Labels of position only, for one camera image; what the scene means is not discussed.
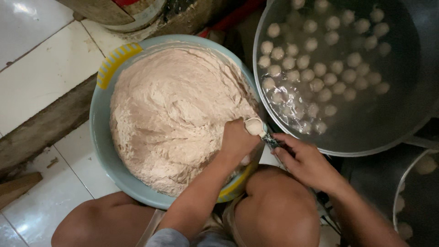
person's right hand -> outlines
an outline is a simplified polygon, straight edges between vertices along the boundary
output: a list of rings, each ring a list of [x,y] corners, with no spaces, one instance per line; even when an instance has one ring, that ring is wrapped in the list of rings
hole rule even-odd
[[[272,136],[285,142],[296,153],[293,158],[283,148],[274,150],[289,172],[301,183],[328,194],[334,193],[339,185],[346,183],[346,180],[329,164],[317,147],[288,134],[273,134]]]

person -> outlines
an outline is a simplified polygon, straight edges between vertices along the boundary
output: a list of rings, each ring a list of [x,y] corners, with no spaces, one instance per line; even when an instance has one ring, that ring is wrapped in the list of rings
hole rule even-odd
[[[317,247],[320,221],[307,187],[326,192],[343,236],[353,247],[407,247],[391,225],[349,185],[318,149],[288,134],[273,134],[285,142],[274,153],[288,172],[261,166],[246,184],[246,197],[224,212],[229,235],[204,228],[228,175],[260,142],[242,119],[227,122],[221,150],[172,203],[148,247]],[[123,192],[82,203],[60,223],[53,247],[136,246],[150,228],[155,209],[139,205]]]

large cooking pot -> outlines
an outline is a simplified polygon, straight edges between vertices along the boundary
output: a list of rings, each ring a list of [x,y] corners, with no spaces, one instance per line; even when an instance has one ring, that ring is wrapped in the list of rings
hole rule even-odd
[[[345,158],[343,162],[342,174],[393,222],[395,230],[398,222],[411,225],[413,237],[407,241],[411,247],[439,244],[439,169],[427,175],[413,169],[428,153],[424,148],[400,144],[379,154]],[[405,200],[400,213],[396,209],[398,195]]]
[[[329,0],[337,8],[354,10],[368,18],[378,3],[386,14],[391,32],[384,38],[392,44],[392,62],[383,59],[376,66],[391,73],[392,90],[386,97],[337,113],[337,122],[323,135],[305,135],[284,123],[271,109],[259,79],[265,73],[257,65],[260,45],[271,23],[285,22],[291,0],[275,0],[262,14],[253,47],[253,70],[262,102],[283,132],[316,144],[322,153],[334,156],[366,156],[410,141],[435,114],[439,106],[439,9],[431,0]],[[305,8],[312,7],[307,0]]]

person's left hand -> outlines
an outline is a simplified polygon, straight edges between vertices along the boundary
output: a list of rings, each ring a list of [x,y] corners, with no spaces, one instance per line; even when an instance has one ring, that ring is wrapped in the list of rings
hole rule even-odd
[[[219,155],[232,159],[232,163],[238,165],[260,141],[258,135],[251,135],[247,132],[242,118],[229,121],[224,126],[223,143]]]

red object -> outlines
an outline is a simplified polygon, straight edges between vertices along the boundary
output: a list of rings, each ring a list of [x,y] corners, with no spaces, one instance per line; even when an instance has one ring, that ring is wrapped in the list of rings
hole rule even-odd
[[[266,0],[247,0],[241,7],[234,10],[228,16],[224,17],[220,22],[216,23],[213,27],[203,30],[198,36],[206,38],[211,30],[225,31],[232,26],[235,26],[241,22],[247,15],[256,11],[259,6]]]

